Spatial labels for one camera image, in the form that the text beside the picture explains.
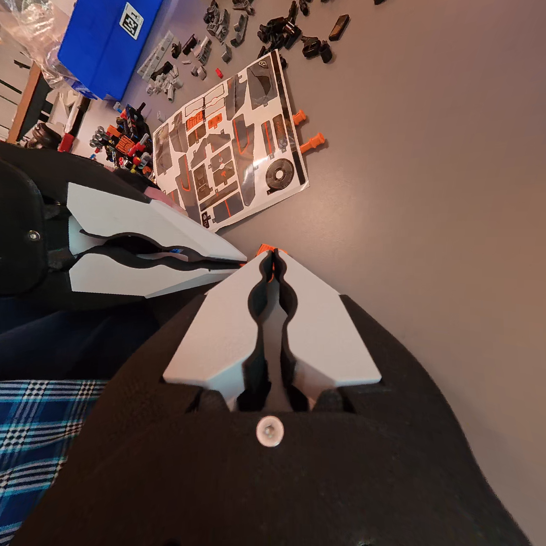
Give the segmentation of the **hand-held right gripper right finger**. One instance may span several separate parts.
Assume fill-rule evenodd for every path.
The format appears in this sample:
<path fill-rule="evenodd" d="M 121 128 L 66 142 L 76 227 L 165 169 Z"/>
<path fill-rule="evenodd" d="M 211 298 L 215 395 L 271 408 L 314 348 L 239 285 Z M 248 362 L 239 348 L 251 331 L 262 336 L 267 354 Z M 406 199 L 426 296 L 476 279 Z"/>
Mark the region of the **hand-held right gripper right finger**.
<path fill-rule="evenodd" d="M 291 409 L 306 412 L 327 390 L 378 384 L 382 375 L 345 305 L 345 296 L 280 249 L 274 251 L 281 378 Z"/>

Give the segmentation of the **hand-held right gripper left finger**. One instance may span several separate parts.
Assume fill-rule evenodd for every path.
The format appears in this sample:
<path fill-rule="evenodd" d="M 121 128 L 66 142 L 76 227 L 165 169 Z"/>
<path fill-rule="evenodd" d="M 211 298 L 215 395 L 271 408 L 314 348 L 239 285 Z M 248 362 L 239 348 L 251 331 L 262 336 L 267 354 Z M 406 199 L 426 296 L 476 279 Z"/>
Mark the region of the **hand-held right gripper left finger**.
<path fill-rule="evenodd" d="M 165 382 L 218 391 L 240 408 L 264 406 L 270 382 L 260 316 L 272 258 L 271 251 L 259 254 L 207 293 L 163 372 Z"/>

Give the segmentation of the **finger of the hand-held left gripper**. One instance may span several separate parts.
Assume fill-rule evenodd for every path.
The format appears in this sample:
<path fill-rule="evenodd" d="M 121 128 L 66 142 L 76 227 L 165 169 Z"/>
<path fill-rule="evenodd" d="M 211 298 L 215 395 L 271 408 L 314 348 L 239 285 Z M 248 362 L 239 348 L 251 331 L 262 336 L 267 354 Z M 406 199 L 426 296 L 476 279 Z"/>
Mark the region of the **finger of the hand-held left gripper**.
<path fill-rule="evenodd" d="M 136 252 L 118 245 L 69 245 L 74 292 L 152 298 L 229 277 L 245 264 L 235 248 L 227 257 L 205 256 L 187 246 Z"/>
<path fill-rule="evenodd" d="M 155 248 L 149 253 L 137 251 L 148 260 L 247 262 L 231 243 L 160 200 L 141 202 L 70 182 L 67 209 L 69 250 L 76 256 L 107 241 L 136 237 Z"/>

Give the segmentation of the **partly built lego model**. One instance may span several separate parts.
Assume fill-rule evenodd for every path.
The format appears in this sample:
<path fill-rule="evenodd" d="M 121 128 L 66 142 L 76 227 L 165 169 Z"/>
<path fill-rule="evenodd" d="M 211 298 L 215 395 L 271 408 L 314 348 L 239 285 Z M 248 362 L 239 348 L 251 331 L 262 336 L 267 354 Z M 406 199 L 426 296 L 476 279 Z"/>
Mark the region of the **partly built lego model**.
<path fill-rule="evenodd" d="M 98 126 L 90 139 L 93 153 L 91 160 L 97 160 L 100 152 L 106 153 L 106 160 L 114 169 L 124 169 L 132 174 L 141 174 L 149 178 L 154 173 L 153 142 L 150 129 L 142 110 L 127 104 L 118 110 L 119 116 L 114 125 L 107 128 Z"/>

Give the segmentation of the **lego sticker sheet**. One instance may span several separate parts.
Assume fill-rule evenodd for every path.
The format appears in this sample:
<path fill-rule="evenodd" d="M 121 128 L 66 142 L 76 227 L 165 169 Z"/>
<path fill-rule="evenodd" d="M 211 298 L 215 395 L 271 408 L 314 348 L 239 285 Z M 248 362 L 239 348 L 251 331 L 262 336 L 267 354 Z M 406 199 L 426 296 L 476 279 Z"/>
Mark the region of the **lego sticker sheet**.
<path fill-rule="evenodd" d="M 309 186 L 295 128 L 274 50 L 160 122 L 156 184 L 217 232 Z"/>

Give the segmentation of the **pile of grey lego pieces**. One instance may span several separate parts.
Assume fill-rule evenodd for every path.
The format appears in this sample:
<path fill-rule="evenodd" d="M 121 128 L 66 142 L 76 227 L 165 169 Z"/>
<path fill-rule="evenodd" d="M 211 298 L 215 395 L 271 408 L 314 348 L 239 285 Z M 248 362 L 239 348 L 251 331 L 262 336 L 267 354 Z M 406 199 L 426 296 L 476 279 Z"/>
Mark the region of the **pile of grey lego pieces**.
<path fill-rule="evenodd" d="M 168 1 L 169 27 L 143 60 L 136 74 L 149 97 L 170 104 L 184 89 L 187 77 L 219 79 L 233 63 L 236 48 L 244 42 L 254 1 Z"/>

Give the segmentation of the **pile of black lego pieces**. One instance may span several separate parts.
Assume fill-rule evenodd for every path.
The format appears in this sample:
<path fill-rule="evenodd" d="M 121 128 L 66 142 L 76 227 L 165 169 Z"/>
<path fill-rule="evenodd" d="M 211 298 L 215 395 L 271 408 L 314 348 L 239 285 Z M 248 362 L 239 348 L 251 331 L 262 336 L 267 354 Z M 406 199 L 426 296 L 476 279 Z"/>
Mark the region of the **pile of black lego pieces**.
<path fill-rule="evenodd" d="M 262 47 L 257 55 L 261 59 L 275 51 L 282 49 L 289 50 L 295 44 L 302 44 L 302 54 L 305 59 L 320 58 L 326 65 L 334 60 L 334 54 L 331 50 L 331 43 L 337 42 L 343 36 L 347 26 L 351 21 L 348 14 L 340 15 L 328 38 L 323 40 L 316 36 L 305 36 L 302 29 L 297 25 L 297 16 L 304 17 L 310 14 L 310 1 L 291 1 L 288 14 L 270 19 L 266 24 L 261 24 L 257 31 Z"/>

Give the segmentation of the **wood-edged desk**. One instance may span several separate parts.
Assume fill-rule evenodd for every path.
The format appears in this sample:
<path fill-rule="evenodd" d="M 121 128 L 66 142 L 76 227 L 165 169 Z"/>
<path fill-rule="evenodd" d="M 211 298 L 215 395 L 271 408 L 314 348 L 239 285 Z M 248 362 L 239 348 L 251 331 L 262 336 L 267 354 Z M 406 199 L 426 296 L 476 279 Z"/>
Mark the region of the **wood-edged desk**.
<path fill-rule="evenodd" d="M 9 130 L 7 142 L 14 144 L 19 137 L 24 135 L 24 124 L 28 119 L 37 119 L 47 95 L 45 80 L 39 66 L 33 62 L 27 85 L 22 93 L 21 100 L 17 106 L 16 114 Z"/>

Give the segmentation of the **dark blue garment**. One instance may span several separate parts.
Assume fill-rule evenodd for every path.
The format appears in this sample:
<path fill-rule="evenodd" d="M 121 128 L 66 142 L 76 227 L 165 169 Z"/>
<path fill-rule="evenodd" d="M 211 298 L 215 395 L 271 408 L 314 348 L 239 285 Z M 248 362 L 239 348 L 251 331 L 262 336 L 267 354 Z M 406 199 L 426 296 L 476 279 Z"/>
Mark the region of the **dark blue garment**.
<path fill-rule="evenodd" d="M 159 328 L 146 303 L 52 311 L 1 298 L 1 381 L 112 379 Z"/>

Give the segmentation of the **blue plastic bin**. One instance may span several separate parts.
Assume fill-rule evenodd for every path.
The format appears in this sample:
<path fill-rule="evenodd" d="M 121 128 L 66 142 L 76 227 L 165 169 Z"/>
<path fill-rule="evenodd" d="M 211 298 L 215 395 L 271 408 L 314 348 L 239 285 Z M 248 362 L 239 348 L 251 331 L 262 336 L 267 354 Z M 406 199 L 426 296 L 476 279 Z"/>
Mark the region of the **blue plastic bin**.
<path fill-rule="evenodd" d="M 163 1 L 76 1 L 58 59 L 84 94 L 121 100 Z"/>

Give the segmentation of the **clear plastic bag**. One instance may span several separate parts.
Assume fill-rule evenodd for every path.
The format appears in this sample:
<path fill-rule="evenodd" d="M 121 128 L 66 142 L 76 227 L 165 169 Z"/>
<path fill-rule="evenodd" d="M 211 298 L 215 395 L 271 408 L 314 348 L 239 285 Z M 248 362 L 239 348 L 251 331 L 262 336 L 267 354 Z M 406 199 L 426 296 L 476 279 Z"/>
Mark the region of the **clear plastic bag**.
<path fill-rule="evenodd" d="M 22 48 L 52 89 L 76 82 L 58 58 L 69 21 L 52 1 L 1 1 L 1 37 Z"/>

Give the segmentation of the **blue plaid shirt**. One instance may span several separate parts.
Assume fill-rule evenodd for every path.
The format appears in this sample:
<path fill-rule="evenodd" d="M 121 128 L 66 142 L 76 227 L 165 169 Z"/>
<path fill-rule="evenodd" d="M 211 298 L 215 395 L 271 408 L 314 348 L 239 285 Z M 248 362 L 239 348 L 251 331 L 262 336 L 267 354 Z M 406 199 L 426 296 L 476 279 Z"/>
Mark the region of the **blue plaid shirt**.
<path fill-rule="evenodd" d="M 107 380 L 1 382 L 1 545 L 56 480 Z"/>

